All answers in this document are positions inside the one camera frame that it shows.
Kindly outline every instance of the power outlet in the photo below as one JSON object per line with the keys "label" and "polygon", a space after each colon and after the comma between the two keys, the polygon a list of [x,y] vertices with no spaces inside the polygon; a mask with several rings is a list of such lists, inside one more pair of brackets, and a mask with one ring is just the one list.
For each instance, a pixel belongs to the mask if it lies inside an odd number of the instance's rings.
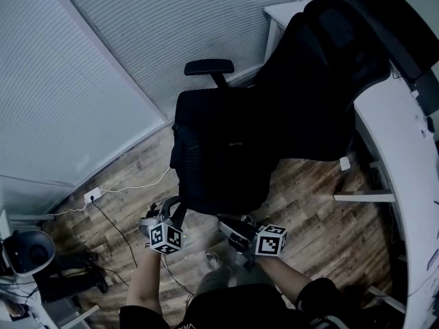
{"label": "power outlet", "polygon": [[96,201],[97,199],[100,199],[102,197],[101,189],[99,187],[94,188],[93,190],[89,191],[87,194],[84,195],[84,199],[86,204],[91,204],[91,197],[93,196],[93,201]]}

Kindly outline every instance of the window blind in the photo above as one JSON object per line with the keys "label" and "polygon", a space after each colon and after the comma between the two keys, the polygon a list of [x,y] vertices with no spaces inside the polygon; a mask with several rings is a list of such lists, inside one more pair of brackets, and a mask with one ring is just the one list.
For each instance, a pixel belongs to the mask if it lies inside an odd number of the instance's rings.
{"label": "window blind", "polygon": [[76,186],[163,123],[58,0],[0,0],[0,24],[0,175]]}
{"label": "window blind", "polygon": [[185,77],[185,64],[226,58],[237,75],[263,63],[268,21],[263,7],[297,0],[72,0],[156,106],[174,116],[181,91],[214,87]]}

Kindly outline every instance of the gray pants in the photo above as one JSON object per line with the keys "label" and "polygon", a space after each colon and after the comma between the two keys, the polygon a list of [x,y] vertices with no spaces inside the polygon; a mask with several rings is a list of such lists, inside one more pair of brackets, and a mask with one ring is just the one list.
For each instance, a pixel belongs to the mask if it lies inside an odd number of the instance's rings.
{"label": "gray pants", "polygon": [[[201,283],[195,293],[198,296],[202,293],[207,293],[212,290],[224,289],[228,287],[228,282],[230,280],[230,269],[227,266],[222,265],[216,271],[207,273],[201,280]],[[240,285],[248,284],[268,284],[274,287],[273,281],[265,274],[265,272],[258,265],[247,272],[244,269],[240,269],[237,274],[237,287]]]}

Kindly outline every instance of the black shirt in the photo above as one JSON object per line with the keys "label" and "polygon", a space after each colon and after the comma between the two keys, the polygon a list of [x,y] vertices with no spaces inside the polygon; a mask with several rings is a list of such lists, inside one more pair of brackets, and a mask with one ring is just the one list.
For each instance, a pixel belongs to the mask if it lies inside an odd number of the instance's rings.
{"label": "black shirt", "polygon": [[[337,315],[338,290],[332,281],[318,279],[300,293],[296,308],[285,306],[281,294],[267,284],[209,291],[195,297],[177,329],[308,328],[315,317]],[[124,306],[120,327],[169,329],[159,314],[140,306]]]}

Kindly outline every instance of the wooden floor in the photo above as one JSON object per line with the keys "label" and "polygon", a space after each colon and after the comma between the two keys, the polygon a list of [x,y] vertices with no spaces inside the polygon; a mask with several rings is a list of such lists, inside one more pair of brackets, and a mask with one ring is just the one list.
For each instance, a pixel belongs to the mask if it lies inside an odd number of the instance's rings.
{"label": "wooden floor", "polygon": [[[166,127],[105,168],[57,211],[82,207],[83,194],[96,186],[117,190],[157,181],[169,166],[172,146],[172,130]],[[390,228],[384,222],[388,220],[386,210],[375,204],[343,203],[332,198],[342,180],[345,190],[367,185],[370,172],[359,168],[355,154],[350,159],[352,168],[347,173],[341,172],[338,162],[282,160],[272,174],[267,201],[254,215],[258,220],[288,229],[289,239],[282,259],[311,278],[328,277],[341,290],[347,286],[364,290],[371,284],[388,290],[392,282]],[[170,171],[156,186],[105,193],[96,204],[121,229],[138,256],[145,245],[144,237],[137,231],[139,219],[152,202],[177,193],[178,178]],[[189,211],[183,225],[186,247],[167,257],[177,279],[193,290],[208,272],[204,251],[225,243],[215,225],[215,217]],[[113,269],[129,282],[134,271],[130,251],[94,206],[58,217],[55,222],[47,223],[45,230],[54,238],[58,253],[84,249],[97,252],[102,267]],[[95,328],[118,328],[118,310],[126,300],[127,286],[110,272],[107,281],[111,284],[107,294],[93,289],[80,295],[85,309],[94,304],[101,307],[91,317]],[[161,305],[165,319],[172,326],[182,320],[186,298],[187,294],[162,268]]]}

